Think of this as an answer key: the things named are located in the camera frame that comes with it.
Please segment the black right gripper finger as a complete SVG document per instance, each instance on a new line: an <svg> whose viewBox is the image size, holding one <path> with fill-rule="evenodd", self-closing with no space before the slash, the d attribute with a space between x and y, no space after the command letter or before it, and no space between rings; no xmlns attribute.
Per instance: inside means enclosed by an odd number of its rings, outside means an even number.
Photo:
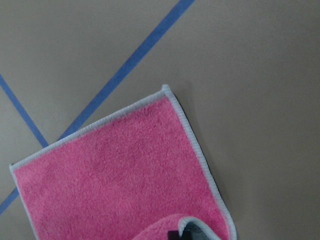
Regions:
<svg viewBox="0 0 320 240"><path fill-rule="evenodd" d="M177 230L167 232L168 240L212 240L212 230L196 217L183 217L178 221Z"/></svg>

